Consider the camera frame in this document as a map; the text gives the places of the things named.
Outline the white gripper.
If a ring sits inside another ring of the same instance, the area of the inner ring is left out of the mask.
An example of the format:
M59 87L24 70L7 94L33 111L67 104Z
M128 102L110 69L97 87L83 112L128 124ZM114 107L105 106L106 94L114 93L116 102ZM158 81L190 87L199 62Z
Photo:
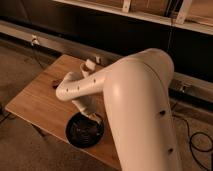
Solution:
M74 99L72 103L83 115L89 116L91 120L97 122L98 124L103 122L102 117L95 113L96 105L91 97L82 96Z

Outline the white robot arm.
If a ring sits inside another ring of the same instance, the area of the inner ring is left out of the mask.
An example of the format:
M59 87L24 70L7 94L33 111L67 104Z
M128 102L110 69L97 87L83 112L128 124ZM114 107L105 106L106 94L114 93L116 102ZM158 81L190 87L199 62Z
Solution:
M171 57L156 48L121 58L86 78L69 72L56 97L72 100L101 92L122 171L182 171L169 104Z

